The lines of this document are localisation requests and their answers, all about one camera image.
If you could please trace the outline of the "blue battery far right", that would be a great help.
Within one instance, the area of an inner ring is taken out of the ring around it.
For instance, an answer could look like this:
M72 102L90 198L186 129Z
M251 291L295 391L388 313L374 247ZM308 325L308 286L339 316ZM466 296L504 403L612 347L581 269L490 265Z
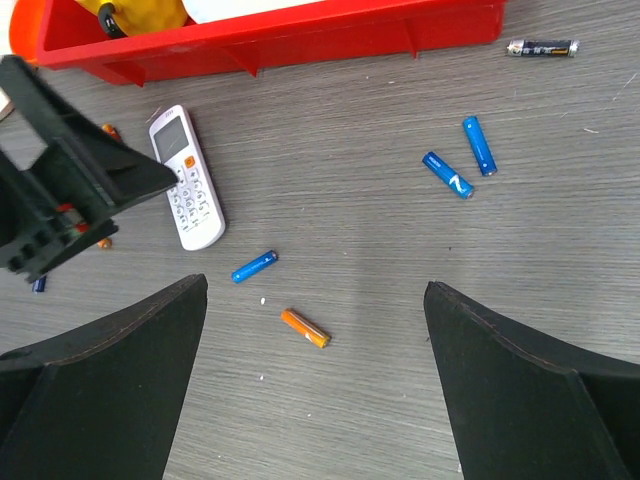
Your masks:
M472 153L483 176L491 176L498 171L492 152L476 116L467 117L462 122Z

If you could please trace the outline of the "blue battery with white mark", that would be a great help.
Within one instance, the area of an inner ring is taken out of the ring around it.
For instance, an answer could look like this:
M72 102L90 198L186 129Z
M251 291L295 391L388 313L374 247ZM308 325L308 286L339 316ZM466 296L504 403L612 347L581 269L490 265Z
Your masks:
M423 164L434 173L451 191L462 199L470 199L474 193L474 187L461 177L452 167L434 152L425 154Z

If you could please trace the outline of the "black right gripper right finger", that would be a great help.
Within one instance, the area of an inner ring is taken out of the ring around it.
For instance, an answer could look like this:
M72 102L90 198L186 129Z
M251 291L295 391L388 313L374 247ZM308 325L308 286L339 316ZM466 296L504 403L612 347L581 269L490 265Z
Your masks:
M636 479L639 367L429 282L424 311L467 479Z

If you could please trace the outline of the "orange plastic bowl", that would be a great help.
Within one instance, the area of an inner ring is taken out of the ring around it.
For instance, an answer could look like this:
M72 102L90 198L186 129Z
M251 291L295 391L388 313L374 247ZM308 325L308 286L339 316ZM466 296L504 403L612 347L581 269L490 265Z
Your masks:
M8 40L11 52L37 67L37 45L45 0L17 0L11 11Z

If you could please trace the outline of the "red plastic bin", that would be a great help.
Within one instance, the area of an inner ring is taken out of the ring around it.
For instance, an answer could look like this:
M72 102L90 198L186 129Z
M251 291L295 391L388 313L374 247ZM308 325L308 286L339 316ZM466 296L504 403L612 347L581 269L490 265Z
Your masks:
M114 40L77 2L49 1L37 60L114 85L255 76L272 67L491 43L505 8L503 1L320 1Z

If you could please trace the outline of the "dark blue battery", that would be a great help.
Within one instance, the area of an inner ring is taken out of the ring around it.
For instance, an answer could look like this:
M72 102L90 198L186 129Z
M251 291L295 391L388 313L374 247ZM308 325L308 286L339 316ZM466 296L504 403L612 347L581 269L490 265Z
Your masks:
M35 294L43 293L46 289L47 277L42 276L32 283L32 292Z

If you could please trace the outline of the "white remote control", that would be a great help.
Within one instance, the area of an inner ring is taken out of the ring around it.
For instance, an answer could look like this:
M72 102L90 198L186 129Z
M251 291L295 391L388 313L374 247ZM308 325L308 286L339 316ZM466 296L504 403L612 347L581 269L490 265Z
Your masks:
M226 222L187 110L174 105L159 114L149 137L156 160L177 177L167 197L182 247L198 251L213 245Z

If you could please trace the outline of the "orange-tipped battery under gripper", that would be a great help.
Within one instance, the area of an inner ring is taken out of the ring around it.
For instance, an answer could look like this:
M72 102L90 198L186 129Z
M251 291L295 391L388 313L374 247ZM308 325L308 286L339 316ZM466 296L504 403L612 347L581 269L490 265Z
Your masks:
M112 247L112 240L110 238L105 238L98 242L98 246L101 249L110 249Z

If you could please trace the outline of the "white plate in bin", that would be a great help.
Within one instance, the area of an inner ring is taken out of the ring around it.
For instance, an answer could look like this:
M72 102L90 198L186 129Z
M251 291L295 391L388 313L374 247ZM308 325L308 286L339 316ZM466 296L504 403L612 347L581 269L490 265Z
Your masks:
M316 3L316 0L183 0L189 17L197 24L238 18Z

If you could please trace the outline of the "black AAA battery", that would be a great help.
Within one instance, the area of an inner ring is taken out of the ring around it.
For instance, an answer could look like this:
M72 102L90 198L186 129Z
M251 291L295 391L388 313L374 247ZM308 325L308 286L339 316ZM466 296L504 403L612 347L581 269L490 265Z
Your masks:
M506 52L514 57L575 57L579 51L578 40L512 40Z

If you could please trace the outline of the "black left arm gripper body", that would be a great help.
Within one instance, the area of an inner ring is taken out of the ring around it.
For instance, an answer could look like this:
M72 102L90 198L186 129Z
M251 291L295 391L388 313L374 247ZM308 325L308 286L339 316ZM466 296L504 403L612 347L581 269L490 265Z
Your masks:
M118 231L111 219L92 224L61 207L29 171L1 155L3 269L31 283Z

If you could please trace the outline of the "blue battery near remote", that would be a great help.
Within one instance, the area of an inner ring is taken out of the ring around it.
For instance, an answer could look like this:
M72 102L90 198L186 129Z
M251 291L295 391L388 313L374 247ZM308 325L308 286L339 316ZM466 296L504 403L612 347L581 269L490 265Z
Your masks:
M254 276L255 274L266 269L267 267L275 263L277 260L278 260L278 255L275 251L273 250L267 251L266 253L262 254L261 256L255 258L254 260L250 261L249 263L243 265L242 267L234 271L231 274L231 279L236 284L242 283L248 280L249 278L251 278L252 276Z

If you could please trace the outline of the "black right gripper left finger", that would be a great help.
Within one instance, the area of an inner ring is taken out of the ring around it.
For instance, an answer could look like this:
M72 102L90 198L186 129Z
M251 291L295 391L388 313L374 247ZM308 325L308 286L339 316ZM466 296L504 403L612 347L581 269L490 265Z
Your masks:
M207 309L204 275L2 354L4 479L163 477Z

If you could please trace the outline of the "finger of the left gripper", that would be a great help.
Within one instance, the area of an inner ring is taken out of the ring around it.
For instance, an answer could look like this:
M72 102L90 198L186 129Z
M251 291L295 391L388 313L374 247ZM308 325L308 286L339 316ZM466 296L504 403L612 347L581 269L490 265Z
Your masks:
M21 57L1 60L1 88L45 143L29 174L56 200L83 208L129 208L176 184L169 168L115 140Z

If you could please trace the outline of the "orange AAA battery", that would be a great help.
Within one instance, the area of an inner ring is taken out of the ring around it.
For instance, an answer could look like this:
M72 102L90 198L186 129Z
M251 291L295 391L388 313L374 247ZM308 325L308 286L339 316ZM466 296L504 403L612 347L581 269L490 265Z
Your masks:
M293 309L285 309L281 319L318 348L325 348L331 337Z

